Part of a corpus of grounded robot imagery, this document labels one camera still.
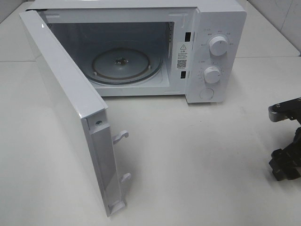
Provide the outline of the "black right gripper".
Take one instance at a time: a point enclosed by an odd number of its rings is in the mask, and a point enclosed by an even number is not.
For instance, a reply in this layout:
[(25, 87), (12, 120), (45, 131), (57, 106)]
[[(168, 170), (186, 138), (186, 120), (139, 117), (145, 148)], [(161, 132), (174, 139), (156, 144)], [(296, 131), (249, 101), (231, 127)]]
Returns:
[(269, 162), (277, 181), (295, 180), (301, 177), (301, 128), (299, 127), (290, 143), (284, 149), (272, 152)]

